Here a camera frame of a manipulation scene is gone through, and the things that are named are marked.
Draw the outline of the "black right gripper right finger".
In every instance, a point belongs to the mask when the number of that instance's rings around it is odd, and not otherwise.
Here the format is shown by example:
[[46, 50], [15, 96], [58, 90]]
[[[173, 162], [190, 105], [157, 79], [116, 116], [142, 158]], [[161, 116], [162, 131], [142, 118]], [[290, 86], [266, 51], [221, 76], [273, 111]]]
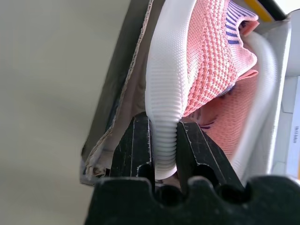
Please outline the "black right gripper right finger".
[[244, 187], [222, 149], [190, 118], [177, 124], [176, 165], [180, 187], [188, 192], [188, 180], [194, 176], [206, 178], [215, 189]]

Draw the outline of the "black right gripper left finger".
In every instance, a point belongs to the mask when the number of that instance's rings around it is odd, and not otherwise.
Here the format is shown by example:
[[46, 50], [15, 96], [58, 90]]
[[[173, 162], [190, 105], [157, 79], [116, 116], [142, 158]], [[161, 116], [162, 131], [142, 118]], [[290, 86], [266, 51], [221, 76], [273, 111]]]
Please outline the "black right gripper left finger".
[[132, 118], [114, 151], [109, 177], [147, 178], [155, 186], [150, 126], [146, 112]]

